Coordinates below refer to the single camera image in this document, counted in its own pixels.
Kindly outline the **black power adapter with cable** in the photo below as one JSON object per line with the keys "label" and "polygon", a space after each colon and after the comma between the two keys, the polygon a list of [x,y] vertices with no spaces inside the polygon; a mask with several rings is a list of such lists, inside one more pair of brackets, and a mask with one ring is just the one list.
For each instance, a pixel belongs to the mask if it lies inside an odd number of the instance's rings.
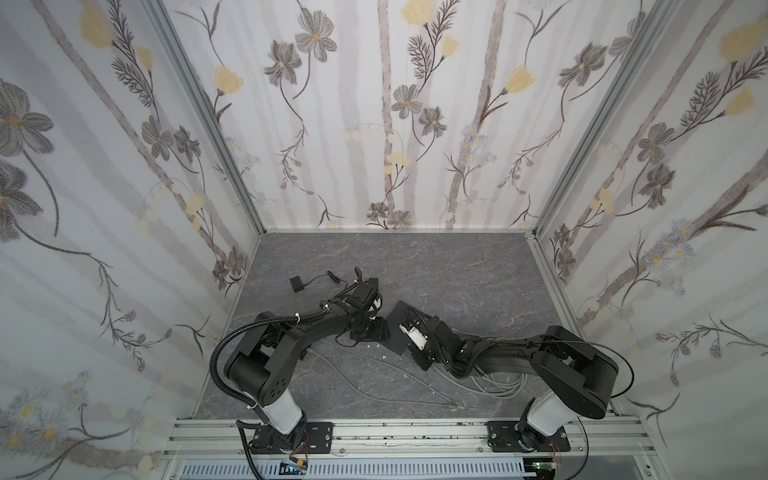
{"label": "black power adapter with cable", "polygon": [[348,282],[345,279],[343,279],[342,277],[336,275],[331,270],[326,270],[324,273],[322,273],[320,275],[316,275],[316,276],[314,276],[314,277],[312,277],[312,278],[310,278],[308,280],[304,280],[302,277],[296,275],[294,277],[291,277],[289,282],[290,282],[290,285],[291,285],[291,288],[292,288],[293,292],[294,293],[299,293],[299,292],[305,290],[309,285],[311,285],[315,281],[323,279],[323,278],[327,278],[327,279],[331,280],[336,285],[339,285],[339,284],[347,285],[348,284]]}

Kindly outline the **grey network switch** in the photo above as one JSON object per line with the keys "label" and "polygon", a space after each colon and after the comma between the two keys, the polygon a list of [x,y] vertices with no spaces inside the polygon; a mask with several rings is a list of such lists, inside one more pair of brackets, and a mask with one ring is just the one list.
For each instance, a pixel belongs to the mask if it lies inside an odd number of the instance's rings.
{"label": "grey network switch", "polygon": [[412,343],[408,332],[416,327],[416,322],[415,310],[406,302],[399,301],[385,319],[388,338],[380,343],[396,355],[404,354]]}

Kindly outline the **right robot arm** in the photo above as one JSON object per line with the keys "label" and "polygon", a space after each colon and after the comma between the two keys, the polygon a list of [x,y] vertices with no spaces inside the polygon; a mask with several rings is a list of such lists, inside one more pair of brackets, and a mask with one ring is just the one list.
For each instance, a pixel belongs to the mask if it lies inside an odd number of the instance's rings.
{"label": "right robot arm", "polygon": [[559,325],[526,339],[462,337],[445,322],[408,307],[399,330],[424,370],[438,364],[457,380],[511,373],[545,383],[550,392],[530,400],[509,433],[489,435],[514,452],[554,446],[564,426],[581,417],[603,419],[619,374],[613,359]]}

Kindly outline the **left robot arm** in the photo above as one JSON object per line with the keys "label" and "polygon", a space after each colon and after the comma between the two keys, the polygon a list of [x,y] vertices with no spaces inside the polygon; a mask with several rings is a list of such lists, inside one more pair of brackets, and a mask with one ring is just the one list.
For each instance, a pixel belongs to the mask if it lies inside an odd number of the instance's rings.
{"label": "left robot arm", "polygon": [[264,313],[227,334],[214,347],[209,375],[216,387],[257,413],[272,445],[296,451],[306,438],[307,417],[289,391],[296,366],[319,340],[347,334],[353,345],[389,338],[376,278],[356,279],[314,313]]}

